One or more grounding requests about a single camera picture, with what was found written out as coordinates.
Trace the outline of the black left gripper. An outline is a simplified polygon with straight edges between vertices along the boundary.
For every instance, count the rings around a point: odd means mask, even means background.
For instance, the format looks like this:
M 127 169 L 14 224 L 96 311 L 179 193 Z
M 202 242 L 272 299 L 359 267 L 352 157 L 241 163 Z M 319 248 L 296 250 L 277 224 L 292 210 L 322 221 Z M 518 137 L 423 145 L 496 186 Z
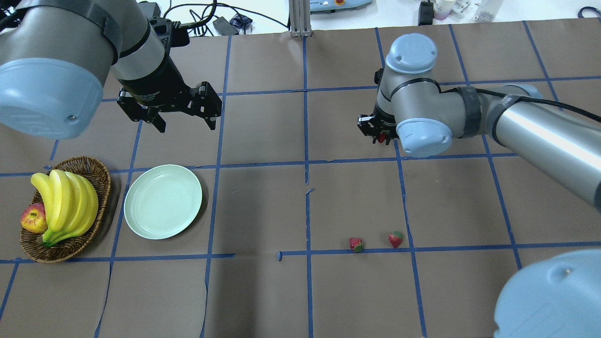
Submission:
M 201 117 L 210 130 L 216 129 L 223 101 L 208 81 L 188 86 L 173 61 L 163 61 L 158 69 L 140 79 L 118 79 L 122 85 L 117 103 L 134 122 L 152 124 L 165 133 L 167 123 L 160 113 L 181 112 Z

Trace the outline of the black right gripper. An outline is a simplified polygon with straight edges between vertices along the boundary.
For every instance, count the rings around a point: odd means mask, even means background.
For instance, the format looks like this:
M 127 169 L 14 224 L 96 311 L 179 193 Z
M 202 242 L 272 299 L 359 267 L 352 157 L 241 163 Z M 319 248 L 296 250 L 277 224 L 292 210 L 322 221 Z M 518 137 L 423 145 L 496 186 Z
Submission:
M 382 110 L 374 110 L 373 114 L 358 115 L 358 128 L 367 137 L 371 137 L 372 143 L 379 142 L 378 135 L 386 133 L 386 145 L 390 145 L 399 138 L 397 133 L 397 122 L 392 114 L 384 113 Z

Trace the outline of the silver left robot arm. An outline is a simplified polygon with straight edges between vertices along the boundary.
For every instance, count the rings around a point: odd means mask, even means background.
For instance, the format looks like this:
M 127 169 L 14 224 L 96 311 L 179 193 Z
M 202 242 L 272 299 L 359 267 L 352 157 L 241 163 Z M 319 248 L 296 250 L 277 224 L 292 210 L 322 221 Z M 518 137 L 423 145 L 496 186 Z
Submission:
M 181 25 L 150 16 L 135 0 L 7 0 L 1 20 L 0 119 L 50 139 L 78 137 L 102 99 L 109 74 L 133 122 L 164 132 L 161 113 L 200 117 L 216 128 L 223 102 L 206 81 L 188 86 L 170 56 L 189 44 Z

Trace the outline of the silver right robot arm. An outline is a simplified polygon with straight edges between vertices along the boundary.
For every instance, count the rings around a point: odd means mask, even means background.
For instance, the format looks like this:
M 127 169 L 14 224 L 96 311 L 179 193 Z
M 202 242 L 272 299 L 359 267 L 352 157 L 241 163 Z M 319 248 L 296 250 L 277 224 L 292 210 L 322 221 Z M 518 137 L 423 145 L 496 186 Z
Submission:
M 358 117 L 363 135 L 374 143 L 397 138 L 406 154 L 426 158 L 446 152 L 454 138 L 486 134 L 600 210 L 600 128 L 550 107 L 599 117 L 545 100 L 531 85 L 443 92 L 431 77 L 437 57 L 423 34 L 393 41 L 374 75 L 373 114 Z M 599 249 L 584 249 L 522 268 L 498 297 L 494 337 L 598 338 L 600 263 Z

